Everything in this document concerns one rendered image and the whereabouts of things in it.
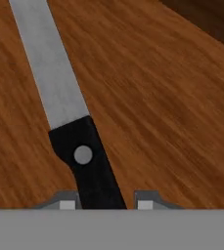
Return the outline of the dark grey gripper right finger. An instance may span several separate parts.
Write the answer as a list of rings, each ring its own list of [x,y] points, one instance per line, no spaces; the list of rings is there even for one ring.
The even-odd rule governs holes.
[[[181,206],[165,201],[157,190],[136,190],[134,208],[137,210],[179,210]]]

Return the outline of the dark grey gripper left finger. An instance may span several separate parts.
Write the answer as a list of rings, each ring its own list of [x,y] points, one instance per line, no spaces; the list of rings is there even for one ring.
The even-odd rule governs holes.
[[[34,209],[55,210],[78,210],[81,208],[79,194],[75,190],[58,191],[49,200],[34,206]]]

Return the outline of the black handled kitchen knife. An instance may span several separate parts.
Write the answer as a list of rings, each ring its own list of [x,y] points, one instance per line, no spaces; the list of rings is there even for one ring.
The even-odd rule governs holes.
[[[97,127],[47,0],[9,0],[50,127],[55,154],[70,168],[84,209],[124,209]]]

